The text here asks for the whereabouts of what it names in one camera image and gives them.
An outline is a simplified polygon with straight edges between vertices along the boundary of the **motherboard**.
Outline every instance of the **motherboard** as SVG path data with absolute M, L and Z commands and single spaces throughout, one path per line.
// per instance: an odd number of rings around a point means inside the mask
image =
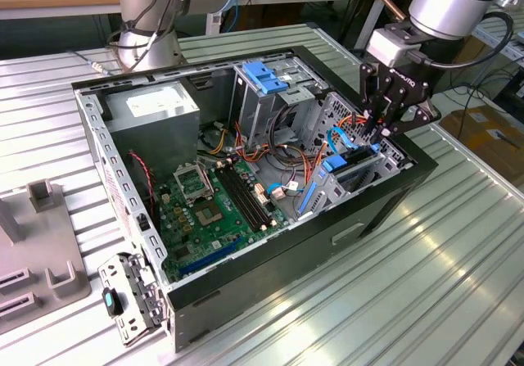
M 163 268 L 170 280 L 178 281 L 289 224 L 271 202 L 262 205 L 256 184 L 247 164 L 237 160 L 210 168 L 191 165 L 156 187 L 160 237 L 168 251 Z

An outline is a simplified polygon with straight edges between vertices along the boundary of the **blue expansion slot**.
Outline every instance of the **blue expansion slot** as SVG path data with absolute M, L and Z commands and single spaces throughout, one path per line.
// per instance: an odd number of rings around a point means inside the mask
M 239 237 L 236 241 L 229 243 L 227 246 L 222 247 L 221 249 L 209 254 L 204 258 L 200 258 L 198 261 L 191 262 L 191 264 L 180 268 L 178 271 L 181 275 L 196 272 L 198 269 L 220 260 L 222 257 L 225 257 L 226 255 L 234 252 L 236 245 L 241 241 L 241 239 L 242 238 Z

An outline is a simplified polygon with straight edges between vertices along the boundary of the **cardboard box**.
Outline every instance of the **cardboard box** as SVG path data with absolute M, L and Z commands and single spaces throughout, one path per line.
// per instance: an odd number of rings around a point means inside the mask
M 463 111 L 454 111 L 440 126 L 457 137 Z M 460 142 L 514 186 L 524 184 L 524 133 L 490 106 L 468 110 Z

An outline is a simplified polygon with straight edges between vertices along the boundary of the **ram slot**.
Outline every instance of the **ram slot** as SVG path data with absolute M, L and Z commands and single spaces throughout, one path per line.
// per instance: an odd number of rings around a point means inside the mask
M 269 225 L 270 218 L 232 166 L 219 169 L 215 174 L 253 232 L 260 231 L 262 225 Z

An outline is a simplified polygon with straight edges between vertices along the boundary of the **expansion slot bracket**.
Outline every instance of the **expansion slot bracket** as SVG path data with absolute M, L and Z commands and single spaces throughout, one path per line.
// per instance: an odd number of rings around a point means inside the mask
M 98 268 L 108 314 L 125 346 L 154 332 L 166 316 L 165 301 L 141 255 L 114 255 Z

